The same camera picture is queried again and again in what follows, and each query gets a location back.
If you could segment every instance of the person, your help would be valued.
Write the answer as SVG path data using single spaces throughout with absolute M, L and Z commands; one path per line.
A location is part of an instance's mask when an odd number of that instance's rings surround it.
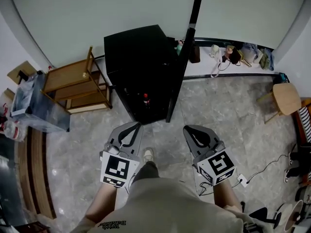
M 270 224 L 242 213 L 229 180 L 213 187 L 215 204 L 206 203 L 183 183 L 160 178 L 151 148 L 143 160 L 126 204 L 114 211 L 117 188 L 103 183 L 71 233 L 273 232 Z
M 298 152 L 290 152 L 288 155 L 288 165 L 291 166 L 293 161 L 299 161 L 298 167 L 286 169 L 284 171 L 284 183 L 287 183 L 289 178 L 298 177 L 310 172 L 311 169 L 311 144 L 306 143 L 298 146 Z

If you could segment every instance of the wooden stool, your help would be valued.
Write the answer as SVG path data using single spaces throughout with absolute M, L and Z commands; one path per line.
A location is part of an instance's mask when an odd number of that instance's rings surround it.
M 257 102 L 272 96 L 278 112 L 264 123 L 268 123 L 273 118 L 281 115 L 290 115 L 301 108 L 301 99 L 295 86 L 292 83 L 278 83 L 273 86 L 272 92 L 257 99 Z

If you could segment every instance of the wooden shelf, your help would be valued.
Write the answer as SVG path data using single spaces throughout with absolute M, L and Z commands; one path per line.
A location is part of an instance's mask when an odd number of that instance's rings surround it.
M 55 219 L 56 213 L 47 180 L 46 133 L 35 129 L 29 129 L 28 133 L 31 134 L 31 168 L 38 207 L 42 215 Z
M 48 72 L 43 91 L 47 93 L 77 83 L 90 81 L 87 70 L 91 70 L 93 59 L 90 58 L 87 67 L 86 62 L 87 60 L 82 60 Z
M 110 100 L 110 91 L 109 87 L 102 90 L 104 96 L 107 100 Z M 71 113 L 79 113 L 84 111 L 91 111 L 97 109 L 108 108 L 106 101 L 103 99 L 103 96 L 100 92 L 93 93 L 78 99 L 67 100 L 66 108 Z
M 92 54 L 93 47 L 88 50 L 85 60 L 60 67 L 48 73 L 46 81 L 41 92 L 50 100 L 57 103 L 64 110 L 71 112 L 71 103 L 75 107 L 89 107 L 90 101 L 93 101 L 97 109 L 112 108 L 109 98 L 109 87 L 106 84 L 105 77 Z M 92 72 L 92 65 L 95 64 L 97 70 Z
M 99 71 L 92 72 L 92 78 L 96 84 L 99 83 L 100 76 L 101 74 Z M 56 91 L 54 99 L 55 101 L 77 99 L 96 93 L 98 92 L 96 84 L 91 80 L 59 89 Z

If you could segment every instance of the chair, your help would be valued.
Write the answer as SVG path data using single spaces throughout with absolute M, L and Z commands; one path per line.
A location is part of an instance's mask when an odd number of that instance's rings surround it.
M 277 116 L 288 116 L 301 108 L 300 96 L 292 83 L 275 84 L 272 92 L 257 99 L 257 102 L 260 102 L 267 97 L 273 97 L 278 112 L 269 120 L 265 121 L 265 124 Z
M 1 201 L 0 201 L 0 226 L 5 226 L 5 227 L 9 227 L 9 223 L 6 220 L 5 216 L 4 216 L 4 212 L 2 210 L 2 205 L 1 205 Z
M 245 209 L 245 202 L 244 201 L 241 202 L 241 206 L 242 206 L 242 211 L 244 212 L 244 209 Z M 249 216 L 252 218 L 258 219 L 262 222 L 265 222 L 265 223 L 271 223 L 271 224 L 273 224 L 273 229 L 275 229 L 280 223 L 282 213 L 277 212 L 274 219 L 268 219 L 267 218 L 268 209 L 266 207 L 263 207 L 259 210 L 254 211 L 253 213 L 249 214 Z
M 297 135 L 298 150 L 303 146 L 311 146 L 311 99 L 301 102 L 302 108 L 294 112 L 294 126 Z M 302 186 L 311 185 L 311 172 L 302 176 Z

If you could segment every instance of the bottle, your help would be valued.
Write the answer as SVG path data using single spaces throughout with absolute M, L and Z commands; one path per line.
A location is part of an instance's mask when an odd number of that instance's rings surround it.
M 178 55 L 180 54 L 183 45 L 184 45 L 184 41 L 178 41 L 177 48 L 176 48 Z
M 148 93 L 144 93 L 144 103 L 147 109 L 150 108 L 150 98 L 148 98 Z
M 21 142 L 26 136 L 26 129 L 19 127 L 17 124 L 11 121 L 4 123 L 3 132 L 6 137 Z
M 49 71 L 52 71 L 52 70 L 54 70 L 55 68 L 52 67 L 52 66 L 49 66 L 48 69 L 49 69 Z

